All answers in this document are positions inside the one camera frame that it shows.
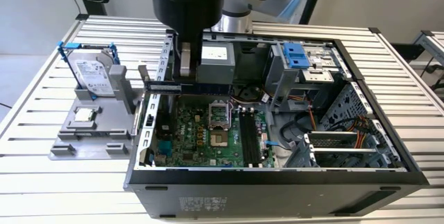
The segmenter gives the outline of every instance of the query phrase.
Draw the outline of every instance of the white label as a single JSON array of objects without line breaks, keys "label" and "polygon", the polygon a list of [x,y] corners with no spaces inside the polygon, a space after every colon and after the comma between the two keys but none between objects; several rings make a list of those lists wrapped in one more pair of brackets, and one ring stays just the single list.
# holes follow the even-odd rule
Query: white label
[{"label": "white label", "polygon": [[91,133],[76,133],[76,136],[92,136]]},{"label": "white label", "polygon": [[152,90],[180,90],[180,85],[151,85]]},{"label": "white label", "polygon": [[319,58],[311,58],[312,63],[321,63],[321,60]]},{"label": "white label", "polygon": [[264,103],[267,103],[267,102],[268,102],[268,99],[269,99],[269,95],[268,95],[267,93],[264,93],[264,96],[263,96],[261,101],[263,101]]},{"label": "white label", "polygon": [[113,96],[104,65],[99,61],[76,60],[76,67],[88,90],[97,96]]},{"label": "white label", "polygon": [[227,197],[179,197],[180,209],[183,211],[224,211]]},{"label": "white label", "polygon": [[227,60],[227,47],[203,46],[201,58]]}]

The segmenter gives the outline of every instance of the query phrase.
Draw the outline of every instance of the ram slot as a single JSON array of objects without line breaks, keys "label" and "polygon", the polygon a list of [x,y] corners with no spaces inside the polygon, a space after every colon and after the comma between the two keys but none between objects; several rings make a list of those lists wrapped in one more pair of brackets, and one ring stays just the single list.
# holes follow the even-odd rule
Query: ram slot
[{"label": "ram slot", "polygon": [[243,142],[243,155],[245,166],[257,165],[261,160],[259,151],[255,116],[252,112],[240,112],[240,133]]}]

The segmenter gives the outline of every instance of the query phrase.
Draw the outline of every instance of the metal table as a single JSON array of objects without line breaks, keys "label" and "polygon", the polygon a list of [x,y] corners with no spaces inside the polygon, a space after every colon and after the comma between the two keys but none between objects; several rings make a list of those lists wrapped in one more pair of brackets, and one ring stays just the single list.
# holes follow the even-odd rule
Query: metal table
[{"label": "metal table", "polygon": [[[64,41],[119,46],[127,77],[141,87],[137,65],[156,72],[165,26],[156,20],[91,16]],[[201,222],[444,223],[444,105],[381,34],[367,28],[255,23],[256,34],[337,38],[428,177],[431,187],[363,218],[203,219]],[[127,160],[47,158],[75,99],[73,76],[55,51],[0,124],[1,223],[143,223],[149,216],[123,191]]]}]

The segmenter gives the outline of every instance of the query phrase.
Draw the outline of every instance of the motherboard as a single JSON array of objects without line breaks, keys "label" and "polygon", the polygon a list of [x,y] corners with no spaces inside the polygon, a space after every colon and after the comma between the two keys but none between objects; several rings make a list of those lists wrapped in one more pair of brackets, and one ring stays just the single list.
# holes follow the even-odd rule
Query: motherboard
[{"label": "motherboard", "polygon": [[231,103],[215,101],[180,107],[173,121],[172,140],[159,140],[156,166],[275,166],[272,150],[265,146],[269,135],[263,111],[235,109]]}]

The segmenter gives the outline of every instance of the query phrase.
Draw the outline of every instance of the black cylinder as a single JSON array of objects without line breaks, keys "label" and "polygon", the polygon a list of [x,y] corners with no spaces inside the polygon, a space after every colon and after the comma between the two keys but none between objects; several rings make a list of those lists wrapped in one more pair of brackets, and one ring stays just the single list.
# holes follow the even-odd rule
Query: black cylinder
[{"label": "black cylinder", "polygon": [[183,41],[195,39],[211,28],[223,15],[224,0],[152,0],[155,14],[169,26]]}]

